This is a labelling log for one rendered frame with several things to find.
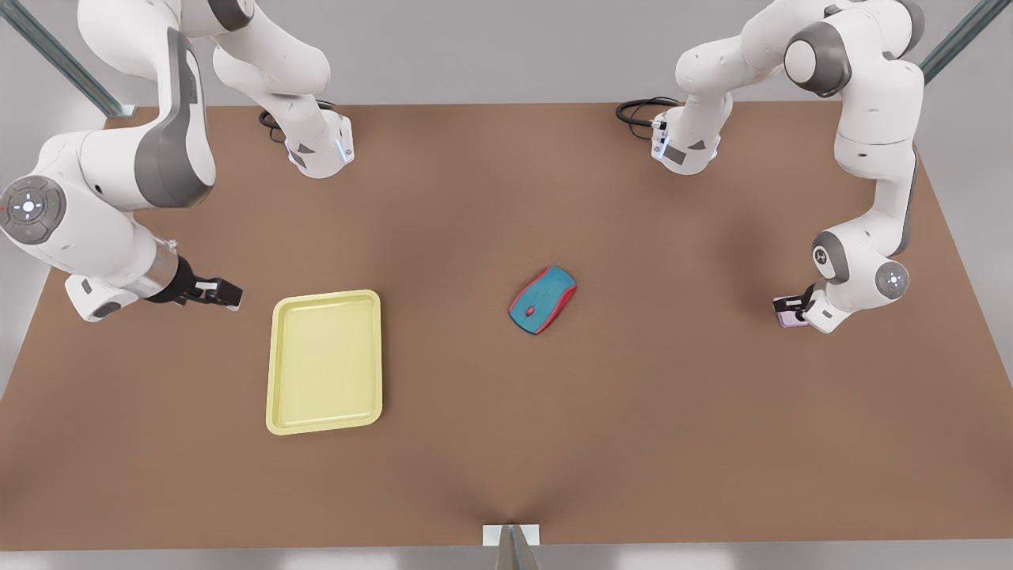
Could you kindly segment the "small pink box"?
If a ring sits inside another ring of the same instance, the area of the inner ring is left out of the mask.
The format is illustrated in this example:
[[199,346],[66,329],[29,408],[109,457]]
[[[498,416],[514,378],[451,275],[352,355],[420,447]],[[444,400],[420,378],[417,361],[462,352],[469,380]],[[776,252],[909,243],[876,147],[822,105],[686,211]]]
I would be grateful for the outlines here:
[[808,322],[802,316],[804,310],[806,310],[806,300],[807,298],[804,295],[775,297],[773,299],[772,306],[782,328],[791,329],[808,326]]

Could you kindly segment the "yellow rectangular tray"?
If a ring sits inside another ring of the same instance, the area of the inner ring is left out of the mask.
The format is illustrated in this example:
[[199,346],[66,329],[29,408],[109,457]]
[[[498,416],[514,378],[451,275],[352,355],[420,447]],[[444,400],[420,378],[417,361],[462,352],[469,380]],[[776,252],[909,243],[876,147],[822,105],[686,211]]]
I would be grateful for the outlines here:
[[272,313],[265,425],[358,428],[382,414],[382,306],[373,290],[286,297]]

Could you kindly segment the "teal and red computer mouse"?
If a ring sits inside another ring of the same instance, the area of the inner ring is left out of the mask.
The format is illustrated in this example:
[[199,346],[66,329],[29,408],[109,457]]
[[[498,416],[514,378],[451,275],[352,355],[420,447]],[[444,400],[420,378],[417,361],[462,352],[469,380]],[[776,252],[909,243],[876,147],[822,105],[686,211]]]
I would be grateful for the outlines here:
[[510,318],[525,332],[539,335],[558,317],[576,288],[571,275],[549,266],[518,293],[510,304]]

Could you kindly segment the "silver frame post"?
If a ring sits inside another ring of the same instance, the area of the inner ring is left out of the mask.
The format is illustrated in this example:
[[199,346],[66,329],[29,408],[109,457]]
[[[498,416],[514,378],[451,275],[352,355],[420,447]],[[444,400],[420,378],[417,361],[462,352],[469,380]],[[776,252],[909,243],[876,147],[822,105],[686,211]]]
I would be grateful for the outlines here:
[[51,35],[19,0],[0,0],[0,18],[14,29],[52,65],[80,94],[108,118],[131,118],[136,112],[132,104],[122,104]]
[[978,0],[955,28],[952,28],[921,62],[926,86],[967,48],[1013,0]]
[[539,524],[482,526],[482,545],[496,548],[495,570],[540,570],[532,545],[541,545]]

